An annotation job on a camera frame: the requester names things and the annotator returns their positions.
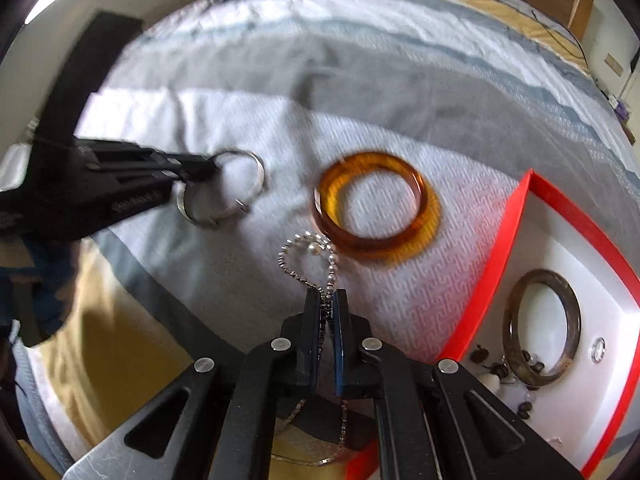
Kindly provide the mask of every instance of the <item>bed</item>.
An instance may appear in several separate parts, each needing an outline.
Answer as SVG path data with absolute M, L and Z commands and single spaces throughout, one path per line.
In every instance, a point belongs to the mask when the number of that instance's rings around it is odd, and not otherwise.
M 194 359 L 239 370 L 302 309 L 304 287 L 276 254 L 310 228 L 311 190 L 339 155 L 400 156 L 442 205 L 437 236 L 417 256 L 340 265 L 352 311 L 412 358 L 439 355 L 530 168 L 640 271 L 631 146 L 572 35 L 519 0 L 198 0 L 125 49 L 76 134 L 167 152 L 250 150 L 268 185 L 247 215 L 216 230 L 189 224 L 172 203 L 82 241 L 65 327 L 36 348 L 15 348 L 22 409 L 59 472 Z M 246 172 L 229 164 L 224 176 L 241 189 Z M 353 190 L 347 222 L 362 234 L 397 229 L 406 215 L 398 183 L 380 179 Z M 313 262 L 300 265 L 321 277 Z M 340 405 L 330 376 L 325 359 L 319 394 L 276 436 L 274 453 L 316 460 L 334 448 Z M 278 416 L 296 402 L 281 403 Z M 273 461 L 271 477 L 342 478 L 376 434 L 369 405 L 350 410 L 340 460 Z M 628 418 L 614 460 L 638 428 L 640 417 Z

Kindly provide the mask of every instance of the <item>wall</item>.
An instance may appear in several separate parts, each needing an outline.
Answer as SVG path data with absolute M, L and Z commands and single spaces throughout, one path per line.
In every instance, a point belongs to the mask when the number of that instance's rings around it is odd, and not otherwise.
M 0 158 L 36 116 L 75 40 L 97 9 L 153 23 L 193 0 L 56 0 L 25 25 L 0 64 Z
M 613 0 L 593 0 L 593 11 L 582 47 L 593 76 L 604 83 L 610 93 L 620 95 L 639 44 L 635 32 Z M 604 63 L 607 54 L 623 66 L 622 76 L 619 77 Z

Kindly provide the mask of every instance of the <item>chain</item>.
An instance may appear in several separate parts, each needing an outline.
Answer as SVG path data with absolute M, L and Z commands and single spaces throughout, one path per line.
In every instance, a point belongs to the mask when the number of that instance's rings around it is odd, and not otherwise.
M 289 250 L 294 246 L 305 246 L 310 254 L 321 254 L 326 251 L 329 253 L 328 261 L 328 275 L 326 279 L 326 288 L 322 288 L 316 283 L 310 282 L 303 276 L 300 276 L 295 270 L 289 269 L 287 267 L 287 263 L 285 261 L 287 254 L 289 254 Z M 293 279 L 299 281 L 300 283 L 304 283 L 306 286 L 310 286 L 311 288 L 315 288 L 320 292 L 320 297 L 322 301 L 322 310 L 320 315 L 320 328 L 319 328 L 319 338 L 318 338 L 318 362 L 322 357 L 322 349 L 324 348 L 324 336 L 326 332 L 326 325 L 329 324 L 331 327 L 332 321 L 332 295 L 335 290 L 335 286 L 338 282 L 338 262 L 339 257 L 338 254 L 332 245 L 331 241 L 328 238 L 323 237 L 322 235 L 312 233 L 310 231 L 305 231 L 303 235 L 295 235 L 293 239 L 288 239 L 287 242 L 280 248 L 280 252 L 278 253 L 278 264 L 284 273 L 291 276 Z M 276 430 L 276 433 L 283 431 L 292 421 L 298 416 L 300 410 L 304 407 L 306 403 L 306 399 L 301 399 L 300 402 L 297 403 L 296 407 L 289 414 L 289 416 L 284 420 L 283 425 Z M 310 462 L 307 460 L 297 460 L 295 458 L 289 458 L 287 456 L 281 456 L 276 454 L 271 454 L 271 458 L 274 460 L 280 460 L 281 462 L 288 462 L 294 465 L 305 465 L 318 467 L 321 465 L 329 464 L 335 461 L 336 458 L 340 455 L 342 450 L 344 449 L 344 443 L 347 435 L 347 402 L 346 400 L 342 401 L 342 416 L 340 419 L 340 437 L 338 438 L 338 446 L 334 449 L 334 451 L 326 458 L 322 460 L 318 460 L 316 462 Z

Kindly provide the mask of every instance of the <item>wall outlet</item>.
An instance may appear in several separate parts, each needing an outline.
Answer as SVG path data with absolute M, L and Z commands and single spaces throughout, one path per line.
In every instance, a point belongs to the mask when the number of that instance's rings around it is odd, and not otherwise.
M 618 74 L 618 77 L 622 76 L 624 69 L 622 68 L 622 65 L 620 65 L 620 63 L 618 63 L 611 54 L 607 54 L 604 62 L 609 65 L 613 72 Z

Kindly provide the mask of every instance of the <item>ring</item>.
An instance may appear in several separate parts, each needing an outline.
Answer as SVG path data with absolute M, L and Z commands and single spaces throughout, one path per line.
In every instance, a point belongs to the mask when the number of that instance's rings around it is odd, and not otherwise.
M 215 160 L 219 156 L 226 155 L 229 153 L 233 155 L 249 156 L 254 160 L 255 165 L 257 167 L 257 177 L 254 182 L 254 185 L 250 189 L 247 197 L 243 198 L 242 200 L 236 199 L 236 203 L 233 204 L 232 206 L 227 207 L 226 209 L 222 210 L 221 212 L 215 215 L 210 215 L 205 221 L 202 221 L 202 220 L 196 220 L 193 217 L 193 215 L 191 215 L 191 213 L 189 213 L 188 211 L 189 200 L 187 198 L 187 195 L 191 194 L 190 190 L 193 189 L 194 183 L 185 182 L 184 186 L 178 192 L 177 204 L 178 204 L 178 210 L 180 211 L 180 213 L 182 213 L 182 216 L 184 216 L 190 223 L 197 225 L 199 227 L 215 229 L 220 224 L 220 221 L 226 218 L 230 218 L 231 216 L 247 213 L 249 211 L 249 206 L 255 201 L 256 198 L 258 198 L 258 196 L 264 189 L 265 173 L 264 173 L 264 165 L 260 160 L 260 157 L 257 156 L 255 153 L 249 152 L 247 150 L 237 150 L 235 148 L 230 148 L 228 150 L 222 150 L 220 152 L 215 153 L 211 158 Z
M 520 303 L 527 287 L 531 283 L 541 283 L 556 293 L 564 308 L 566 317 L 566 340 L 564 349 L 558 362 L 548 374 L 542 375 L 532 370 L 525 361 L 518 336 L 518 313 Z M 557 381 L 574 362 L 580 342 L 580 305 L 569 282 L 557 272 L 546 269 L 530 270 L 522 276 L 511 289 L 507 299 L 507 307 L 502 320 L 502 344 L 504 355 L 509 363 L 513 375 L 529 386 L 540 388 Z
M 411 223 L 398 234 L 386 238 L 356 236 L 338 220 L 340 192 L 355 177 L 373 171 L 391 171 L 409 185 L 417 207 Z M 312 216 L 318 226 L 341 252 L 364 259 L 404 259 L 424 248 L 435 235 L 440 217 L 438 198 L 422 175 L 407 162 L 384 152 L 361 152 L 348 155 L 321 175 L 314 189 Z

